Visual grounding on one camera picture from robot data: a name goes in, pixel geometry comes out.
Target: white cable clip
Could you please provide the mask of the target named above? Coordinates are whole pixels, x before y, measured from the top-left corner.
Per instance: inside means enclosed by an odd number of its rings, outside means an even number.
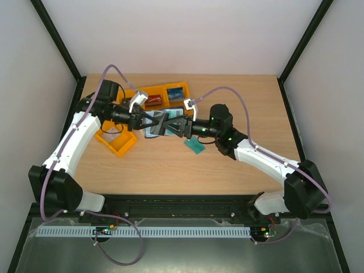
[[[77,124],[73,123],[73,124],[72,124],[72,129],[76,129],[76,131],[78,131]]]
[[[196,121],[198,110],[195,102],[192,101],[190,98],[186,98],[183,103],[186,110],[193,110],[193,121]]]
[[[51,156],[49,159],[51,159],[52,161],[57,161],[57,163],[61,161],[57,155]]]
[[[129,113],[133,111],[134,104],[143,105],[148,99],[148,94],[144,91],[138,91],[130,100]]]

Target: teal card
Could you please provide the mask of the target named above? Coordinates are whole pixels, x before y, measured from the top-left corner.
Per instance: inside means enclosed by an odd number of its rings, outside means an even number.
[[[184,144],[191,148],[191,150],[194,151],[196,155],[205,150],[205,146],[198,142],[197,138],[194,136],[191,137],[191,139],[187,139]]]

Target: small card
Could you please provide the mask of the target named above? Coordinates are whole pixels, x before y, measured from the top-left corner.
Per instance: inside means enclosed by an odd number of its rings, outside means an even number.
[[[167,93],[168,99],[172,102],[184,100],[183,87],[169,88],[167,89]]]
[[[205,146],[198,142],[197,138],[194,136],[191,137],[191,139],[185,140],[184,144],[194,151],[196,155],[205,150]]]

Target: tabletop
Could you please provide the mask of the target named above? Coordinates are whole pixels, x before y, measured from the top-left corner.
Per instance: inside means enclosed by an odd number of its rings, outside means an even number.
[[[252,139],[276,154],[299,160],[276,76],[126,76],[136,88],[185,81],[192,98],[218,86],[230,86],[246,102]],[[82,97],[95,91],[100,77],[87,76]],[[119,75],[109,74],[106,79],[128,87]],[[234,127],[246,134],[243,106],[233,92],[219,90],[201,101],[198,118],[209,118],[214,104],[226,104]],[[196,155],[178,136],[145,139],[140,131],[133,132],[138,141],[121,158],[92,138],[78,164],[76,181],[91,192],[120,195],[245,195],[282,188],[258,169],[223,156],[213,144]]]

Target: orange bin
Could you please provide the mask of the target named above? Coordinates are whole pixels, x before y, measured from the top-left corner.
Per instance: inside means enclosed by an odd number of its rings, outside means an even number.
[[[182,106],[184,108],[183,101],[173,102],[168,99],[167,90],[171,89],[171,88],[178,88],[178,87],[182,87],[184,98],[190,97],[188,86],[187,86],[186,82],[175,82],[173,84],[162,84],[162,85],[146,86],[146,87],[137,88],[140,91],[146,92],[149,96],[160,95],[160,97],[162,99],[161,105],[152,105],[152,106],[143,105],[142,107],[144,109],[146,109],[147,111],[160,110],[160,109],[164,109],[164,108],[178,107],[178,106]],[[135,92],[132,89],[125,90],[125,95],[127,98],[131,98],[134,94],[135,94]],[[117,103],[120,104],[122,99],[123,99],[123,93],[122,93],[122,91],[119,91]],[[193,115],[193,111],[191,111],[191,110],[187,111],[186,109],[184,109],[184,113],[188,114],[188,115]]]
[[[104,124],[102,125],[102,129],[104,131],[108,131],[112,127],[116,128],[117,131],[121,131],[123,128],[122,125],[120,124],[116,125],[114,124],[114,122],[111,121],[105,121]],[[108,139],[105,139],[106,136],[105,138],[102,137],[103,134],[105,134],[103,131],[98,130],[95,134],[97,140],[108,146],[110,150],[115,154],[117,154],[117,156],[119,157],[125,154],[125,152],[129,150],[131,146],[133,146],[138,141],[136,136],[132,132],[129,132],[127,130],[126,125],[124,125],[124,129],[119,135],[115,134],[114,137],[114,134],[110,134],[109,138],[111,141],[109,142],[107,141]]]

